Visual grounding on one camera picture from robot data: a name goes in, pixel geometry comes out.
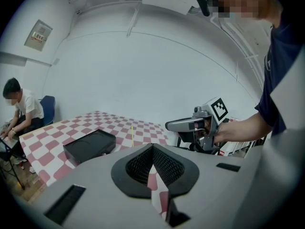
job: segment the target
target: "ceiling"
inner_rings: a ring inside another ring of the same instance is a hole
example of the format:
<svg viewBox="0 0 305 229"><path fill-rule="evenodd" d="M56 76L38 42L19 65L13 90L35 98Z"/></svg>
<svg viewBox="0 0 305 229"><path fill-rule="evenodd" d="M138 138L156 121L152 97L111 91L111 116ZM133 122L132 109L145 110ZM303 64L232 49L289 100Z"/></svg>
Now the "ceiling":
<svg viewBox="0 0 305 229"><path fill-rule="evenodd" d="M196 0L67 0L74 5L76 13L86 13L92 9L119 3L141 2L180 12L193 14L211 22L231 38L244 54L245 59L263 89L264 56L270 45L271 24L265 21L233 21L215 16L204 17Z"/></svg>

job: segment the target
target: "sneaker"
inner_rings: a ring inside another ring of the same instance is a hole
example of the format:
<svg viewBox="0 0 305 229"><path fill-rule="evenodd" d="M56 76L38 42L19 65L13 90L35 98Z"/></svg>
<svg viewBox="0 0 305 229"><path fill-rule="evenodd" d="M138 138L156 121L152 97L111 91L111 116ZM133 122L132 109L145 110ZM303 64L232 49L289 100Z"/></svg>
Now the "sneaker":
<svg viewBox="0 0 305 229"><path fill-rule="evenodd" d="M33 173L33 174L35 173L35 170L32 166L30 166L30 172Z"/></svg>
<svg viewBox="0 0 305 229"><path fill-rule="evenodd" d="M15 159L15 161L14 161L14 164L15 164L15 165L19 165L19 164L22 163L22 162L27 162L27 160L26 160L26 159L22 159L22 158L20 158L20 157L17 157L17 158Z"/></svg>

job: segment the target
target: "white t-shirt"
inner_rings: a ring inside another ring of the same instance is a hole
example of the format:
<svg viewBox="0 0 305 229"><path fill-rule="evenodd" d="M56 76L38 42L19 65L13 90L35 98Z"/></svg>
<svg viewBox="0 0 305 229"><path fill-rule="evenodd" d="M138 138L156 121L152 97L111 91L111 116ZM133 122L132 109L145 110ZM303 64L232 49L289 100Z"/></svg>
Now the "white t-shirt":
<svg viewBox="0 0 305 229"><path fill-rule="evenodd" d="M24 115L31 113L32 119L42 119L44 117L42 105L30 90L23 89L21 101L20 103L17 102L15 106L16 111L20 110Z"/></svg>

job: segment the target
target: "blue chair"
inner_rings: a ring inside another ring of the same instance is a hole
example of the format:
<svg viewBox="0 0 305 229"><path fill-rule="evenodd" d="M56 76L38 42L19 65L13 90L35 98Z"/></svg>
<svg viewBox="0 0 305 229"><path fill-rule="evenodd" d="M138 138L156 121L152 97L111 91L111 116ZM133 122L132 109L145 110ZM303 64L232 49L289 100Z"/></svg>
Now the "blue chair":
<svg viewBox="0 0 305 229"><path fill-rule="evenodd" d="M44 112L43 126L53 124L55 119L55 97L44 96L40 104Z"/></svg>

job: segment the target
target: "red and white checkered mat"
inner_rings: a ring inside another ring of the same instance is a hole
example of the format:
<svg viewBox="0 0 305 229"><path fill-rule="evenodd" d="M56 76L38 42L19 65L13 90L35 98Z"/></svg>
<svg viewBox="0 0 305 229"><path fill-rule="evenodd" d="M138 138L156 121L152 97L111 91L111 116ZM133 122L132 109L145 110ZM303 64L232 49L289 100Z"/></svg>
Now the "red and white checkered mat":
<svg viewBox="0 0 305 229"><path fill-rule="evenodd" d="M169 144L161 125L99 111L54 123L21 137L20 142L38 176L50 186L75 168L72 161L67 159L63 145L101 129L116 136L116 147L113 152L117 152L132 147L131 127L134 146L145 143ZM165 218L168 189L154 167L149 175L148 187L152 189L152 204Z"/></svg>

